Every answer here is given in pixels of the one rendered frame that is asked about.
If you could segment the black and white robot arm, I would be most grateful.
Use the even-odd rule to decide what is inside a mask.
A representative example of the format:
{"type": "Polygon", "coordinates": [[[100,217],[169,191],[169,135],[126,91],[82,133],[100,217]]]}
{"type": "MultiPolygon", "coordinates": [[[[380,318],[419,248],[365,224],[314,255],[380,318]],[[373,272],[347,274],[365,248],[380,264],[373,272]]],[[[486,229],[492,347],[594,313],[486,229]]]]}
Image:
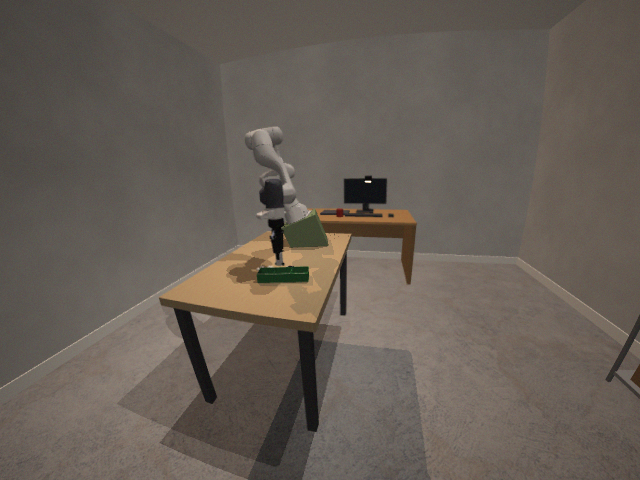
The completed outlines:
{"type": "Polygon", "coordinates": [[[277,144],[281,144],[282,141],[283,133],[279,127],[257,129],[245,135],[245,144],[250,150],[253,150],[256,162],[261,166],[273,169],[259,178],[262,186],[259,191],[260,202],[265,203],[266,208],[263,212],[257,213],[256,217],[261,220],[277,220],[285,216],[286,223],[288,220],[288,224],[291,224],[307,217],[312,211],[308,210],[305,205],[300,204],[296,199],[296,191],[290,180],[294,177],[295,170],[290,164],[286,164],[282,160],[277,148],[277,144]],[[253,134],[254,138],[252,138],[253,134]],[[264,190],[265,186],[266,190],[264,190]]]}

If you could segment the green three-compartment bin rack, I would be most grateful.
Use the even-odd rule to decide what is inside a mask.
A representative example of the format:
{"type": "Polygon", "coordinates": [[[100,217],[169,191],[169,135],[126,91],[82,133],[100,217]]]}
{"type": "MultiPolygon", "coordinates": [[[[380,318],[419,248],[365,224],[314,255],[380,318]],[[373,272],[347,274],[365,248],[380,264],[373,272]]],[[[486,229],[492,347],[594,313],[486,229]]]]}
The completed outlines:
{"type": "Polygon", "coordinates": [[[266,267],[266,268],[260,268],[258,273],[257,273],[258,283],[309,282],[308,266],[266,267]],[[262,273],[262,274],[258,274],[258,273],[262,273]]]}

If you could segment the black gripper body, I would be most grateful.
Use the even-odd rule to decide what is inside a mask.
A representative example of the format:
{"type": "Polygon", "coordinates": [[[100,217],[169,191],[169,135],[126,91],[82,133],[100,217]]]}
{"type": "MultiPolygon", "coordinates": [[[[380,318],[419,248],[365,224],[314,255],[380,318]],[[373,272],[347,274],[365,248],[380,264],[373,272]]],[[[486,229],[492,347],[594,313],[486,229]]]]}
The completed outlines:
{"type": "Polygon", "coordinates": [[[272,233],[275,233],[276,238],[278,238],[278,231],[282,230],[281,227],[284,226],[284,219],[270,220],[268,219],[268,226],[272,228],[272,233]]]}

